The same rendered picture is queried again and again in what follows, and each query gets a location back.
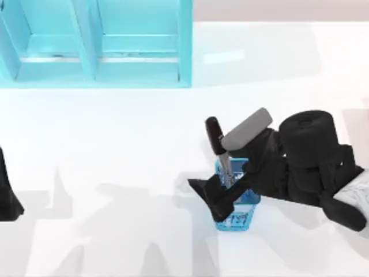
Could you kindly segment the black handled screwdriver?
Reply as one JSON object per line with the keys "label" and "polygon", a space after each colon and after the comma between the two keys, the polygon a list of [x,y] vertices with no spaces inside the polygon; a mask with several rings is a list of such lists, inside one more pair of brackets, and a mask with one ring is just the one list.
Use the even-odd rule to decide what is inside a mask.
{"label": "black handled screwdriver", "polygon": [[234,175],[231,167],[231,162],[229,159],[229,154],[221,144],[221,140],[223,139],[224,136],[218,119],[214,116],[208,117],[205,121],[205,127],[210,142],[210,146],[214,154],[218,157],[225,186],[226,188],[230,188],[235,183]]}

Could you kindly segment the pale grey rounded box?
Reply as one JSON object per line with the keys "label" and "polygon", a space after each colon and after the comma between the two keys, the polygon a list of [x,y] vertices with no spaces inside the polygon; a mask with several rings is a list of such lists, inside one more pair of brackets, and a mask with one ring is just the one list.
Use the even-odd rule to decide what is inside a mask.
{"label": "pale grey rounded box", "polygon": [[221,145],[226,151],[243,148],[273,122],[272,116],[264,107],[248,116],[239,125],[229,131],[222,139]]}

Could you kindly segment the blue mesh basket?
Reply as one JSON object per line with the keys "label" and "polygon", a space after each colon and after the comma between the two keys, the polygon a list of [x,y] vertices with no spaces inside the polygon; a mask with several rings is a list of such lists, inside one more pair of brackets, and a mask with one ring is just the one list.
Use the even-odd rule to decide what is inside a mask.
{"label": "blue mesh basket", "polygon": [[[247,162],[246,158],[229,159],[234,182],[244,175],[242,166]],[[219,231],[246,231],[250,227],[251,220],[257,204],[261,201],[260,195],[252,190],[246,190],[235,202],[234,212],[224,221],[215,222],[216,229]]]}

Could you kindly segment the light blue rack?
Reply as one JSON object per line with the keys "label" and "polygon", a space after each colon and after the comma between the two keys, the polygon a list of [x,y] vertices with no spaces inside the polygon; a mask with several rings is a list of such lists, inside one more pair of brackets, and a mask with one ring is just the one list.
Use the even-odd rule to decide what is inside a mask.
{"label": "light blue rack", "polygon": [[0,88],[192,83],[194,0],[0,0]]}

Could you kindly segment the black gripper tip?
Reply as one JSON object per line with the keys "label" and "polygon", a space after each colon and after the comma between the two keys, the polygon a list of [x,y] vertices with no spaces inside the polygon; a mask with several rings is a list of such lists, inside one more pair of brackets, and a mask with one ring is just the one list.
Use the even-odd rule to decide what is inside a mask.
{"label": "black gripper tip", "polygon": [[0,147],[0,222],[14,222],[24,214],[24,207],[9,182],[3,150]]}

